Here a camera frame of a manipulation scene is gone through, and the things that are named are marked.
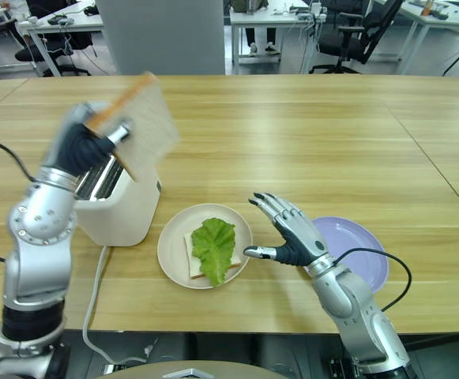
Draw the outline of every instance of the white toaster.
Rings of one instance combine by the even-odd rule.
[[[101,246],[132,246],[147,235],[161,184],[154,166],[135,182],[114,156],[85,174],[77,186],[78,224]]]

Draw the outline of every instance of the plate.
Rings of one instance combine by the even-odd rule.
[[[318,217],[312,222],[324,237],[329,253],[335,258],[355,247],[384,251],[380,241],[368,229],[351,220],[328,216]],[[355,251],[342,262],[366,280],[373,293],[383,287],[389,276],[389,262],[383,255]]]
[[[182,210],[168,221],[160,233],[157,244],[157,258],[159,265],[169,279],[187,288],[207,290],[213,288],[206,277],[191,279],[189,274],[189,260],[183,235],[201,227],[203,221],[216,217],[226,223],[235,225],[235,251],[242,264],[230,268],[226,272],[223,284],[233,280],[246,266],[249,257],[243,255],[243,250],[253,245],[252,231],[245,219],[237,211],[219,204],[199,204]]]

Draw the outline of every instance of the pants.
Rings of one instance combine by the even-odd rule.
[[[246,43],[248,43],[248,46],[250,46],[251,43],[255,43],[255,29],[246,28],[245,34],[246,34]],[[271,42],[274,45],[275,38],[277,37],[277,30],[275,28],[267,28],[266,36],[268,38],[268,42]]]

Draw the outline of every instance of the white plate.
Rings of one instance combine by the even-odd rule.
[[[201,227],[203,221],[216,217],[235,225],[235,251],[242,264],[230,268],[226,272],[227,283],[233,280],[246,266],[249,257],[243,255],[243,250],[252,246],[252,231],[245,219],[237,211],[219,204],[199,204],[177,213],[160,233],[157,244],[157,258],[164,273],[174,282],[187,288],[207,290],[213,288],[206,277],[191,279],[189,261],[183,235]]]

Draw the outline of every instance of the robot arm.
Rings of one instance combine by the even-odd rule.
[[[122,124],[98,138],[83,124],[92,114],[88,104],[69,111],[36,180],[9,214],[14,249],[6,260],[0,373],[55,378],[67,367],[69,351],[58,340],[66,323],[77,177],[100,163],[130,132]]]
[[[375,304],[370,286],[346,265],[335,265],[323,237],[305,214],[269,193],[255,193],[258,206],[282,234],[285,244],[250,246],[249,257],[286,265],[308,266],[322,308],[333,319],[340,337],[362,374],[371,379],[416,379],[410,358],[386,315]]]

